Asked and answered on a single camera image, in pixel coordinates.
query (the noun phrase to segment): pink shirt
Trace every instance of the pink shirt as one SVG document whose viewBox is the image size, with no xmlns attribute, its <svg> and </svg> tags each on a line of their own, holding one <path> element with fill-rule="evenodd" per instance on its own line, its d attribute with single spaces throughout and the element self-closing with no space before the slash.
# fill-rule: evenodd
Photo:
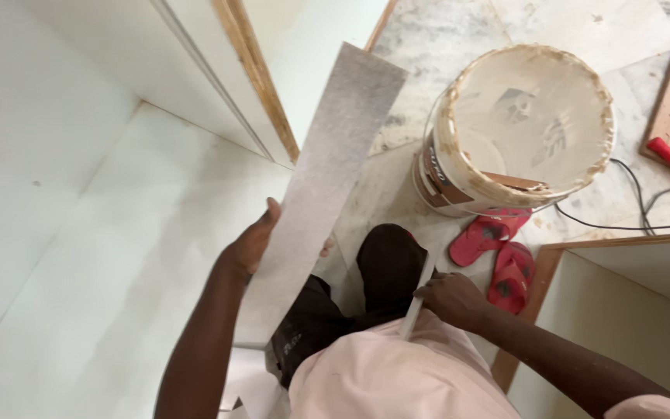
<svg viewBox="0 0 670 419">
<path fill-rule="evenodd" d="M 520 419 L 464 331 L 423 310 L 407 342 L 401 323 L 343 336 L 307 358 L 291 380 L 291 418 Z M 670 419 L 670 399 L 633 397 L 605 417 Z"/>
</svg>

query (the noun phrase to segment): leg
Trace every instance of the leg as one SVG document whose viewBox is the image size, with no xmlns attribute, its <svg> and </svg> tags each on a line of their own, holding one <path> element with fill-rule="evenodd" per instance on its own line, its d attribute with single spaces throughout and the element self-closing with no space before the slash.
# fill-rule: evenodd
<svg viewBox="0 0 670 419">
<path fill-rule="evenodd" d="M 366 314 L 351 332 L 404 317 L 428 252 L 396 224 L 380 224 L 364 239 L 356 262 L 363 277 Z"/>
<path fill-rule="evenodd" d="M 330 286 L 310 275 L 273 334 L 273 352 L 283 375 L 281 385 L 288 388 L 303 360 L 347 334 L 353 322 L 330 300 Z"/>
</svg>

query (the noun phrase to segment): person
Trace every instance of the person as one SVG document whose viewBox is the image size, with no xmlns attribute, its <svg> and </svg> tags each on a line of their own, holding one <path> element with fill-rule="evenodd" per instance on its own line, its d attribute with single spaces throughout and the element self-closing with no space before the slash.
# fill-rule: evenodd
<svg viewBox="0 0 670 419">
<path fill-rule="evenodd" d="M 162 378 L 157 419 L 216 417 L 235 319 L 281 209 L 268 210 L 221 252 Z M 519 418 L 464 331 L 524 362 L 593 417 L 670 418 L 670 391 L 607 357 L 490 305 L 461 274 L 434 273 L 415 290 L 426 251 L 381 224 L 357 256 L 366 314 L 346 318 L 310 276 L 275 332 L 291 417 Z M 423 310 L 398 336 L 413 295 Z"/>
</svg>

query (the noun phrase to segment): red slipper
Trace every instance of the red slipper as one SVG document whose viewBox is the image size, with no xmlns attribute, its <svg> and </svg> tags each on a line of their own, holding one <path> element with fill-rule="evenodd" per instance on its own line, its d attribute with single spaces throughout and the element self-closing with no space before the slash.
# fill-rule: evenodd
<svg viewBox="0 0 670 419">
<path fill-rule="evenodd" d="M 526 208 L 503 208 L 496 210 L 495 213 L 518 216 L 479 215 L 449 245 L 449 257 L 459 266 L 469 266 L 484 252 L 502 248 L 532 217 L 531 212 Z"/>
<path fill-rule="evenodd" d="M 499 309 L 518 314 L 526 306 L 534 273 L 534 258 L 529 249 L 521 243 L 507 243 L 495 261 L 488 301 Z"/>
</svg>

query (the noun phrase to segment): white plastic bucket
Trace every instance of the white plastic bucket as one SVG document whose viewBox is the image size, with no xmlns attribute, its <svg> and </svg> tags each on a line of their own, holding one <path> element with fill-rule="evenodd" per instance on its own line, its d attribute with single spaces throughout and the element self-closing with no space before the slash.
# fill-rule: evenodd
<svg viewBox="0 0 670 419">
<path fill-rule="evenodd" d="M 605 169 L 615 132 L 609 91 L 576 56 L 543 45 L 494 50 L 441 98 L 414 185 L 456 217 L 550 205 Z"/>
</svg>

